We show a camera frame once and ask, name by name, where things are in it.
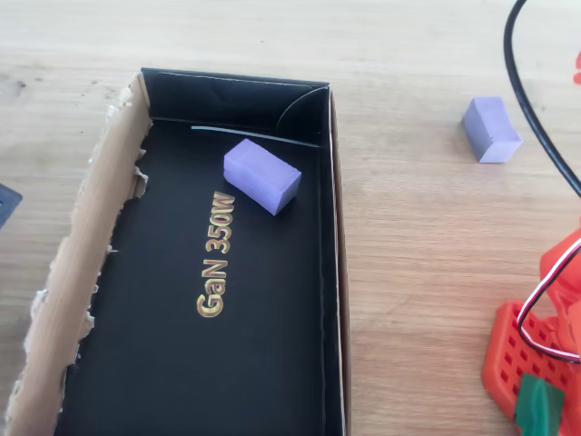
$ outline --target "green piece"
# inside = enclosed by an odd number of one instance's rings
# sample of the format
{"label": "green piece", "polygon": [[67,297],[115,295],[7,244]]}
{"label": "green piece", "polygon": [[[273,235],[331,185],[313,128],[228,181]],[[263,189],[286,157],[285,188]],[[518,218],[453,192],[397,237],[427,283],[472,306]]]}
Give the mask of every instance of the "green piece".
{"label": "green piece", "polygon": [[520,436],[557,436],[564,397],[563,391],[552,384],[523,374],[515,408]]}

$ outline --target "wood grain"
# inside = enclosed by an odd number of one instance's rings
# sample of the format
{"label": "wood grain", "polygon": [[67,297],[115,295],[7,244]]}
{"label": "wood grain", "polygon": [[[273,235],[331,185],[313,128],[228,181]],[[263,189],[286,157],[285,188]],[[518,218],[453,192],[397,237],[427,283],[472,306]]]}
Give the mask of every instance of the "wood grain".
{"label": "wood grain", "polygon": [[[0,0],[0,182],[25,197],[0,232],[0,407],[104,111],[160,66],[332,83],[353,434],[515,434],[479,379],[495,309],[526,297],[581,208],[510,89],[510,3]],[[531,0],[515,35],[530,99],[579,173],[580,18],[575,0]],[[459,125],[475,95],[505,99],[524,139],[509,163],[475,162]]]}

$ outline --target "purple foam block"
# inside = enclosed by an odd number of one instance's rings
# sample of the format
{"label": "purple foam block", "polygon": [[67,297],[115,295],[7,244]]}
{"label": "purple foam block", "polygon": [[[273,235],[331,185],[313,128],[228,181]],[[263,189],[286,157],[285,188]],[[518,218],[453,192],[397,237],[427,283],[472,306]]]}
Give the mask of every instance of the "purple foam block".
{"label": "purple foam block", "polygon": [[224,156],[224,178],[276,215],[297,193],[300,171],[245,139]]}
{"label": "purple foam block", "polygon": [[506,162],[523,142],[500,97],[473,98],[462,122],[481,163]]}

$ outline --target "open box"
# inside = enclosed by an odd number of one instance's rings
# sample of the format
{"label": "open box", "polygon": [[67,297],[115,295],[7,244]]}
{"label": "open box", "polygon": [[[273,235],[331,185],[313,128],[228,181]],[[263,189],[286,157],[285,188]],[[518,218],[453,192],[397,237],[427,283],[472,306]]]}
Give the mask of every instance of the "open box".
{"label": "open box", "polygon": [[[350,434],[336,132],[329,84],[143,69],[34,300],[6,434]],[[276,216],[223,179],[244,138],[302,172]]]}

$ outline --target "black wire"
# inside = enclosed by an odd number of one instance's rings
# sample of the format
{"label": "black wire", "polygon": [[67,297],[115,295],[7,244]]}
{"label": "black wire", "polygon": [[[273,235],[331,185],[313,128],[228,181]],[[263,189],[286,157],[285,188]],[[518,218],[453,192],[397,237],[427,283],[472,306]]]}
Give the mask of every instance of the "black wire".
{"label": "black wire", "polygon": [[545,293],[545,291],[549,288],[549,286],[551,284],[553,284],[553,282],[557,279],[557,277],[559,276],[559,274],[566,268],[567,265],[569,265],[569,263],[573,260],[573,258],[575,256],[577,256],[577,254],[581,252],[581,245],[578,246],[572,253],[571,255],[566,259],[566,261],[564,261],[563,263],[561,263],[558,267],[558,269],[555,271],[555,274],[553,274],[553,277],[551,278],[551,280],[549,280],[547,283],[545,283],[543,285],[543,287],[541,288],[540,292],[535,296],[535,298],[532,300],[532,303],[528,305],[528,307],[525,309],[525,311],[523,312],[523,316],[520,319],[520,321],[518,322],[518,334],[520,335],[520,337],[522,338],[522,340],[531,348],[537,350],[538,352],[542,352],[543,354],[546,354],[549,357],[552,357],[553,359],[557,359],[559,361],[563,361],[563,362],[569,362],[569,363],[579,363],[579,361],[573,361],[571,359],[568,359],[567,357],[561,357],[561,356],[555,356],[554,354],[551,354],[549,352],[546,352],[545,350],[543,350],[542,348],[537,348],[535,346],[535,344],[531,343],[530,340],[526,337],[526,335],[523,333],[523,322],[525,321],[526,317],[528,316],[528,313],[531,311],[531,309],[533,308],[533,306],[535,304],[537,304],[538,299],[541,298],[541,295],[543,295],[543,293]]}
{"label": "black wire", "polygon": [[538,138],[538,141],[541,143],[543,148],[548,154],[548,157],[551,158],[553,164],[555,164],[557,170],[565,180],[571,185],[573,190],[576,192],[577,195],[581,197],[581,182],[573,173],[569,165],[566,164],[565,160],[548,137],[547,132],[538,121],[537,115],[533,110],[533,106],[530,104],[527,98],[527,94],[525,93],[525,89],[523,85],[520,83],[520,78],[518,77],[517,65],[515,64],[515,55],[512,51],[512,34],[515,28],[515,22],[517,20],[518,13],[520,9],[523,7],[527,0],[517,0],[515,5],[510,11],[510,15],[508,16],[507,26],[505,27],[505,39],[504,39],[504,47],[505,47],[505,62],[507,64],[507,71],[508,77],[510,78],[510,83],[512,84],[513,89],[515,90],[515,95],[517,96],[518,104],[520,104],[520,108],[523,110],[523,114],[525,114],[525,118],[527,119],[528,123],[530,124],[530,128],[533,129],[535,135]]}

